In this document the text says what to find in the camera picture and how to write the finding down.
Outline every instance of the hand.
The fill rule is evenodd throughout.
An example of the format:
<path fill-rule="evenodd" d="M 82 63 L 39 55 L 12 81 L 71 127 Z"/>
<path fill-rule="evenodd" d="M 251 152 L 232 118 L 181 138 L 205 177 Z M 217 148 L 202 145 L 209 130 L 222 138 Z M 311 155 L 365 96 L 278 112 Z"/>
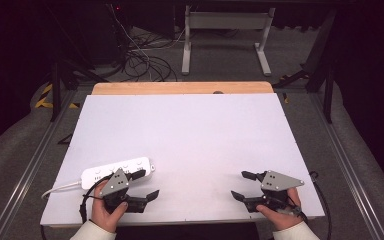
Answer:
<path fill-rule="evenodd" d="M 298 206 L 301 206 L 301 201 L 299 200 L 298 191 L 296 188 L 288 189 L 288 196 L 293 201 L 293 202 L 290 201 L 290 204 L 292 205 L 296 204 Z M 258 205 L 256 208 L 257 208 L 257 211 L 262 213 L 271 222 L 273 222 L 275 228 L 278 231 L 288 229 L 303 221 L 301 217 L 297 217 L 296 215 L 287 215 L 283 213 L 278 213 L 264 205 Z"/>
<path fill-rule="evenodd" d="M 127 202 L 122 202 L 112 214 L 109 214 L 105 209 L 104 200 L 99 199 L 99 193 L 102 191 L 102 188 L 104 188 L 107 182 L 108 181 L 103 181 L 95 188 L 94 196 L 96 198 L 93 199 L 91 220 L 105 231 L 114 233 L 118 220 L 120 220 L 127 210 Z"/>

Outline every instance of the white sleeve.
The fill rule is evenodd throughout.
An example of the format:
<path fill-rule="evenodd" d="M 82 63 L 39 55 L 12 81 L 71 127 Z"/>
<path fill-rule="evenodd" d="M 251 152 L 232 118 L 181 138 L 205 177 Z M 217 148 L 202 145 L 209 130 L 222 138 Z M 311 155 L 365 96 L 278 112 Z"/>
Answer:
<path fill-rule="evenodd" d="M 301 222 L 288 229 L 273 232 L 275 240 L 318 240 L 319 238 L 311 231 L 305 222 Z"/>
<path fill-rule="evenodd" d="M 98 227 L 91 221 L 85 222 L 71 240 L 114 240 L 115 233 L 110 233 Z"/>

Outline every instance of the white tabletop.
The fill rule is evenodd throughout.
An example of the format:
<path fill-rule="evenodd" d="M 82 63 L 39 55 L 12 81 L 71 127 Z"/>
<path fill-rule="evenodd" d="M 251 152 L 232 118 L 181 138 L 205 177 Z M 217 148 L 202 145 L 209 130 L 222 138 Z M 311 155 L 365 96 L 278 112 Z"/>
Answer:
<path fill-rule="evenodd" d="M 129 195 L 160 194 L 144 213 L 126 213 L 121 225 L 264 218 L 231 195 L 262 195 L 259 182 L 244 179 L 241 171 L 273 170 L 303 180 L 303 211 L 324 216 L 274 93 L 88 96 L 54 187 L 78 181 L 87 168 L 138 157 L 148 157 L 156 170 L 149 181 L 132 185 Z M 52 193 L 41 224 L 80 225 L 85 192 L 78 186 Z"/>

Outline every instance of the power strip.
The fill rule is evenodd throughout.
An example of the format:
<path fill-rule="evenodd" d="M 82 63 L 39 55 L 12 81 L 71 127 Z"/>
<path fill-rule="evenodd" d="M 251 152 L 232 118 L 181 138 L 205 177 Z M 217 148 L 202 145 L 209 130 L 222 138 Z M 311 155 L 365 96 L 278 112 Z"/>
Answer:
<path fill-rule="evenodd" d="M 154 165 L 151 164 L 147 157 L 135 158 L 99 167 L 88 168 L 83 171 L 81 176 L 82 188 L 90 189 L 93 184 L 95 184 L 101 178 L 116 172 L 118 169 L 123 169 L 124 173 L 134 173 L 139 170 L 145 170 L 145 176 L 135 180 L 135 182 L 142 182 L 142 180 L 149 179 L 151 177 L 151 173 L 155 171 Z"/>

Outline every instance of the white metal stand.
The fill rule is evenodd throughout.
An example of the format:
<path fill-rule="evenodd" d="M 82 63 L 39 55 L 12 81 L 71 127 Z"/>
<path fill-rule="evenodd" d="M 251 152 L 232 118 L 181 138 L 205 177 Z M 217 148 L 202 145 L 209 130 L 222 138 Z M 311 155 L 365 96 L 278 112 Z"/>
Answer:
<path fill-rule="evenodd" d="M 260 60 L 265 76 L 270 76 L 271 71 L 264 54 L 264 46 L 274 17 L 274 8 L 268 13 L 216 13 L 216 12 L 190 12 L 186 6 L 185 11 L 185 46 L 183 49 L 182 74 L 189 74 L 191 57 L 191 29 L 264 29 L 259 43 L 255 43 L 255 50 Z"/>

